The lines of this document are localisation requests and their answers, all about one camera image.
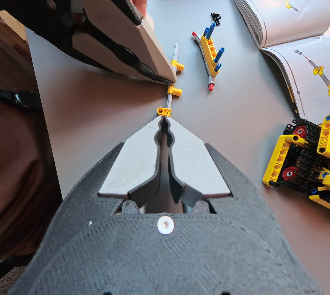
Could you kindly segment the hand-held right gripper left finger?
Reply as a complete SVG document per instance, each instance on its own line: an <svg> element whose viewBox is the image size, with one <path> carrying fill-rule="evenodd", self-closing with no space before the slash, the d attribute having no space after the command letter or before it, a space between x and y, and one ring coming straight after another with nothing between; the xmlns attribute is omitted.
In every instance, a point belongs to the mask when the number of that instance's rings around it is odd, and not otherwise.
<svg viewBox="0 0 330 295"><path fill-rule="evenodd" d="M128 138L116 157L99 194L134 201L139 208L160 186L160 144L163 117L158 116Z"/></svg>

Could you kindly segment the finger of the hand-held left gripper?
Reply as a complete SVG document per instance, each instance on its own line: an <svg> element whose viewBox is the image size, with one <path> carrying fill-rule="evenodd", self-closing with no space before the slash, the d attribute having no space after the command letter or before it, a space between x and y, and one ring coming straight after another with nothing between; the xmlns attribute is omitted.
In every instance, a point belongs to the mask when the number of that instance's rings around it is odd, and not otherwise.
<svg viewBox="0 0 330 295"><path fill-rule="evenodd" d="M74 49L92 58L94 61L107 67L113 72L143 80L151 80L140 74L133 67L121 62L111 50L86 33L74 34L72 37L72 42Z"/></svg>
<svg viewBox="0 0 330 295"><path fill-rule="evenodd" d="M111 0L80 0L86 33L151 81L176 82L173 67L146 19L134 23Z"/></svg>

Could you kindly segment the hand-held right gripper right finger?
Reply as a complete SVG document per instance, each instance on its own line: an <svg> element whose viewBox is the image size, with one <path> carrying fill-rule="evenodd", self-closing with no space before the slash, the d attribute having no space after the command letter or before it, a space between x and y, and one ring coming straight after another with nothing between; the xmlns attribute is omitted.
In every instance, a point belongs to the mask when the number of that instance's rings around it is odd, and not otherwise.
<svg viewBox="0 0 330 295"><path fill-rule="evenodd" d="M183 212L191 213L200 200L228 196L230 189L204 142L171 117L164 118L164 130L171 194L175 203L182 202Z"/></svg>

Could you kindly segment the grey axle with yellow connectors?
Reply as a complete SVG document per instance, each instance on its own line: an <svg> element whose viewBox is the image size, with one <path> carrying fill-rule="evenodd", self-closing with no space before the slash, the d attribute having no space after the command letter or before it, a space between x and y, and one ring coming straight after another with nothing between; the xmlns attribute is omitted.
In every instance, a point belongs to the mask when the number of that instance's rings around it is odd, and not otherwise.
<svg viewBox="0 0 330 295"><path fill-rule="evenodd" d="M178 48L179 48L179 45L176 43L174 46L174 55L173 55L173 59L171 62L175 74L177 71L181 72L184 70L184 65L177 61ZM167 116L167 117L171 116L172 98L173 98L173 96L181 96L182 90L175 88L175 83L170 81L168 84L167 94L168 94L167 105L165 108L162 108L162 107L158 108L158 110L157 110L158 116Z"/></svg>

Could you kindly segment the yellow and black lego vehicle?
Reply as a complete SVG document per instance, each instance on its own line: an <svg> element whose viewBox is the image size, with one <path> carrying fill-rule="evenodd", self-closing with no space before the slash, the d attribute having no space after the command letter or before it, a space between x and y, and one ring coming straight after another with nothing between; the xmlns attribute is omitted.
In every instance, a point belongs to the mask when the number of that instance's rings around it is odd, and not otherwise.
<svg viewBox="0 0 330 295"><path fill-rule="evenodd" d="M330 208L330 116L321 125L294 119L278 138L262 182L286 186Z"/></svg>

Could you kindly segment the yellow beam with blue pins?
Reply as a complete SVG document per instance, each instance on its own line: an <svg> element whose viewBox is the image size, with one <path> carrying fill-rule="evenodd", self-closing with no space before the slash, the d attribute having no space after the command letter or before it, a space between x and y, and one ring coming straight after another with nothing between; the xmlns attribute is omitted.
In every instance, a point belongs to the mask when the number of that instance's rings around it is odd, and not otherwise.
<svg viewBox="0 0 330 295"><path fill-rule="evenodd" d="M221 48L218 52L216 51L216 48L212 41L212 33L216 26L215 22L212 22L211 25L207 28L205 28L204 33L202 36L199 36L195 31L192 32L192 36L194 37L194 40L197 42L204 62L205 66L208 72L208 90L213 91L214 84L215 84L215 78L217 74L219 73L219 70L222 66L221 63L219 63L219 60L225 51L225 48Z"/></svg>

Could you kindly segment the person's brown clothing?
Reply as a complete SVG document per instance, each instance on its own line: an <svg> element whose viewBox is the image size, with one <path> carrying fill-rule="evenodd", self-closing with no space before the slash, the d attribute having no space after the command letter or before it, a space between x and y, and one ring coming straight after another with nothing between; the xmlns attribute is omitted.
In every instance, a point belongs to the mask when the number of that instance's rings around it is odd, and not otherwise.
<svg viewBox="0 0 330 295"><path fill-rule="evenodd" d="M62 202L27 43L1 38L0 256L34 253Z"/></svg>

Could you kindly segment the open instruction booklet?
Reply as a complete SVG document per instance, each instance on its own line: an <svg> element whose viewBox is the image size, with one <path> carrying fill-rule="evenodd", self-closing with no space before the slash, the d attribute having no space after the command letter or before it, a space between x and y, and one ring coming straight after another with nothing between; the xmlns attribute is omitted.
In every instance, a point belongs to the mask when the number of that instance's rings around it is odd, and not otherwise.
<svg viewBox="0 0 330 295"><path fill-rule="evenodd" d="M233 0L258 48L278 65L297 113L329 115L329 0Z"/></svg>

